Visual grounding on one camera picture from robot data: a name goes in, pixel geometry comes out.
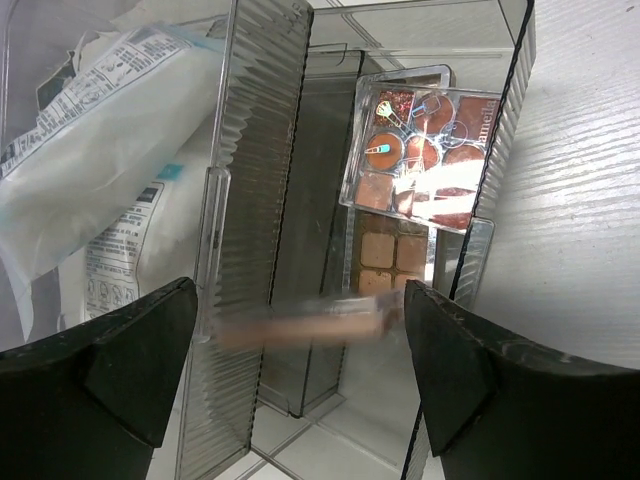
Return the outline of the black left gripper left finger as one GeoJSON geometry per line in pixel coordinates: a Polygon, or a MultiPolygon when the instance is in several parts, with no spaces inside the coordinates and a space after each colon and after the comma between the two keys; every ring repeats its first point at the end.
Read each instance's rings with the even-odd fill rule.
{"type": "Polygon", "coordinates": [[[198,299],[178,278],[1,354],[4,479],[143,479],[161,447],[198,299]]]}

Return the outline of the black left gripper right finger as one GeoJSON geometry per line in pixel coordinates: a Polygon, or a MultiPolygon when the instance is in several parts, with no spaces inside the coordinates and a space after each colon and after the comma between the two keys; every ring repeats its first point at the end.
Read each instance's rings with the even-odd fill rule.
{"type": "Polygon", "coordinates": [[[507,330],[418,281],[404,324],[448,479],[635,479],[639,374],[507,330]]]}

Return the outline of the pink makeup box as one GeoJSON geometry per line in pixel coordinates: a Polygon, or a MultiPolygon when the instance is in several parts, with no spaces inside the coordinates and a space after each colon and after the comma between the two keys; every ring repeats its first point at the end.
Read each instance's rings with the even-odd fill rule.
{"type": "Polygon", "coordinates": [[[404,291],[324,297],[219,313],[211,335],[226,349],[337,345],[384,337],[404,321],[404,291]]]}

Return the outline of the white cotton pad pack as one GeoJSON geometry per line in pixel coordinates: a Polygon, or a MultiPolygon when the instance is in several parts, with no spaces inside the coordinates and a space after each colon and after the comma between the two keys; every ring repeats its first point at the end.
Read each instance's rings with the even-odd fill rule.
{"type": "Polygon", "coordinates": [[[111,225],[214,110],[225,44],[148,24],[117,37],[1,157],[1,255],[24,281],[111,225]]]}
{"type": "Polygon", "coordinates": [[[212,126],[200,124],[135,202],[56,268],[30,282],[15,273],[28,335],[96,318],[193,275],[212,126]]]}

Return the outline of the long square-pan eyeshadow palette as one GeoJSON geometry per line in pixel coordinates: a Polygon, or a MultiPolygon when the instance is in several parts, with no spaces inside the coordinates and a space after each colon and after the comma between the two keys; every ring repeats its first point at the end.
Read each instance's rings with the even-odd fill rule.
{"type": "Polygon", "coordinates": [[[402,289],[409,280],[432,280],[435,230],[362,211],[353,212],[352,225],[346,257],[346,281],[352,292],[373,295],[402,289]]]}

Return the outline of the smoked acrylic drawer organizer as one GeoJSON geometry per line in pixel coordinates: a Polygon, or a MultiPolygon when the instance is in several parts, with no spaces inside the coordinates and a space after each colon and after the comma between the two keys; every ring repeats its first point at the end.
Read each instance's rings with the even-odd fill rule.
{"type": "Polygon", "coordinates": [[[530,1],[236,1],[214,130],[212,235],[179,479],[419,479],[431,464],[402,327],[379,343],[227,351],[213,320],[356,285],[364,215],[338,197],[364,75],[502,92],[530,1]]]}

